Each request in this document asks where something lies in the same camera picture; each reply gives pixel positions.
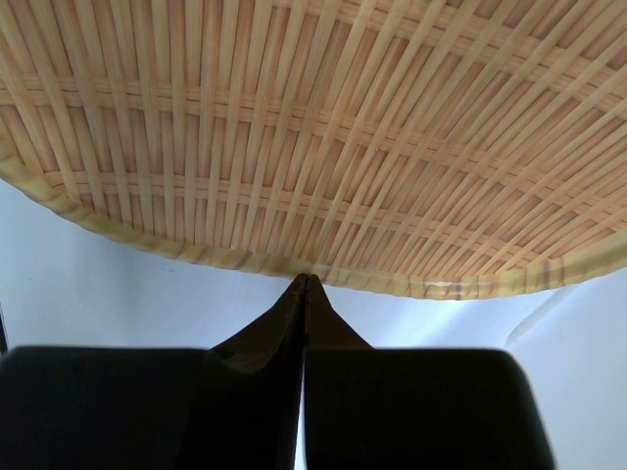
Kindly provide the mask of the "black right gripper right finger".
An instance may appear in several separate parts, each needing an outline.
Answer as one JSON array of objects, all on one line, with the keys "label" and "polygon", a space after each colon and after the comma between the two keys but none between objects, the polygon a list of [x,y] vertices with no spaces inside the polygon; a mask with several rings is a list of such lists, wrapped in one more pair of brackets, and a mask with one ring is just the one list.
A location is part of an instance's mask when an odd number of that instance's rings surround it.
[{"label": "black right gripper right finger", "polygon": [[377,349],[305,300],[305,454],[311,469],[552,469],[529,381],[494,349]]}]

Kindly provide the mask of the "square woven bamboo tray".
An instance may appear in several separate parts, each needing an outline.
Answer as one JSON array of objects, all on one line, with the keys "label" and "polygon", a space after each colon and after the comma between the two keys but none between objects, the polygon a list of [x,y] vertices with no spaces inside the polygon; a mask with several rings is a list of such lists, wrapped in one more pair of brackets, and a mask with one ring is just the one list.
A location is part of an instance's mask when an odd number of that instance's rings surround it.
[{"label": "square woven bamboo tray", "polygon": [[622,1],[5,1],[1,177],[169,259],[417,299],[626,264]]}]

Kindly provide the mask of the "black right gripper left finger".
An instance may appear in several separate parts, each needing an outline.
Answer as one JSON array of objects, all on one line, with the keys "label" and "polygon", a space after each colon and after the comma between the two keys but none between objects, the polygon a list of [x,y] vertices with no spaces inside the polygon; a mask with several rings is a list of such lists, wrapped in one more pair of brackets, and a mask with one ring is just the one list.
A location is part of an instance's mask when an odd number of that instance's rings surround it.
[{"label": "black right gripper left finger", "polygon": [[18,347],[1,361],[5,469],[290,469],[308,278],[207,349]]}]

